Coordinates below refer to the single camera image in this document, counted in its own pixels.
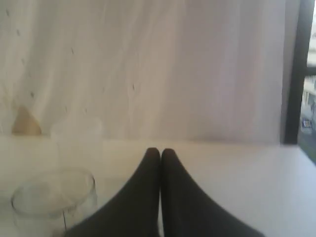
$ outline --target white curtain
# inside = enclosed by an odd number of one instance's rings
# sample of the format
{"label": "white curtain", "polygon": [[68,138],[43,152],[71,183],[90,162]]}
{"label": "white curtain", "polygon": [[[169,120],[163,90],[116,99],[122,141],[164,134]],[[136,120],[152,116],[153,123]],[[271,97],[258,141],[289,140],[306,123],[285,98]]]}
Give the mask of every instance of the white curtain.
{"label": "white curtain", "polygon": [[44,134],[279,143],[285,0],[0,0],[0,113]]}

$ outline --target white table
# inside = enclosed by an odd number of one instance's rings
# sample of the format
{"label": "white table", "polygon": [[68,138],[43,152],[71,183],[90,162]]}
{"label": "white table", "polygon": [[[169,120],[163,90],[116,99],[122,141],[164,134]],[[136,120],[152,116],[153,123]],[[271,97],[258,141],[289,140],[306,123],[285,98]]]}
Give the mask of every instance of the white table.
{"label": "white table", "polygon": [[[95,174],[102,205],[132,175],[147,147],[174,148],[210,197],[267,237],[316,236],[316,167],[298,147],[110,140],[103,156],[72,164]],[[6,198],[0,236],[15,237],[7,200],[23,180],[59,167],[57,149],[44,137],[0,137],[0,159]]]}

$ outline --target beige object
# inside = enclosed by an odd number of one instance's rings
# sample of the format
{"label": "beige object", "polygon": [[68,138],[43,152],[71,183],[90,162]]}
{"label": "beige object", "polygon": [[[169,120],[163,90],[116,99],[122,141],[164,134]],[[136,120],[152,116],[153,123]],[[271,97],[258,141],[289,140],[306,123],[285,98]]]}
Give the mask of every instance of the beige object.
{"label": "beige object", "polygon": [[24,106],[20,106],[18,109],[18,115],[12,127],[12,134],[41,135],[39,123]]}

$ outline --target glass rim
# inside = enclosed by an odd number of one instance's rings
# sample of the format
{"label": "glass rim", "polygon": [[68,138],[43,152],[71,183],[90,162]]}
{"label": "glass rim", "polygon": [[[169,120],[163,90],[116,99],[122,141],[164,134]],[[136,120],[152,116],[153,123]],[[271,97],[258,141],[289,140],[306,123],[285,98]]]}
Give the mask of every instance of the glass rim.
{"label": "glass rim", "polygon": [[[76,201],[76,203],[58,208],[54,211],[50,211],[47,213],[30,213],[30,212],[20,210],[19,208],[17,208],[14,205],[14,201],[15,201],[17,195],[19,195],[23,191],[26,184],[32,183],[33,181],[39,179],[40,177],[44,177],[46,175],[54,175],[54,174],[56,175],[59,173],[67,173],[67,172],[78,172],[78,173],[84,174],[87,177],[89,177],[89,179],[92,181],[92,185],[91,185],[91,188],[89,189],[89,191],[85,195],[83,195],[83,197],[79,198],[78,201]],[[34,218],[34,219],[36,219],[36,218],[54,218],[54,217],[58,217],[60,215],[63,215],[63,213],[65,211],[75,209],[77,206],[83,204],[85,202],[85,200],[94,192],[94,190],[95,190],[95,179],[90,171],[83,169],[83,168],[62,168],[62,169],[42,172],[42,173],[28,179],[27,181],[24,181],[20,186],[18,186],[17,189],[15,189],[15,191],[13,192],[13,195],[11,197],[10,202],[11,202],[11,206],[12,206],[13,211],[20,216],[27,217],[27,218]]]}

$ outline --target black window frame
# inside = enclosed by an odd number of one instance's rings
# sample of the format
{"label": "black window frame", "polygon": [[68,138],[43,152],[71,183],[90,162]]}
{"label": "black window frame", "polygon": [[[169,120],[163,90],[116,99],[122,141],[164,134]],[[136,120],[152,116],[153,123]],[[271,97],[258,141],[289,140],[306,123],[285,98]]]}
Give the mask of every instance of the black window frame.
{"label": "black window frame", "polygon": [[285,144],[297,144],[301,116],[304,80],[316,76],[316,67],[307,65],[307,56],[312,32],[315,0],[301,0],[293,54],[292,73],[286,109]]}

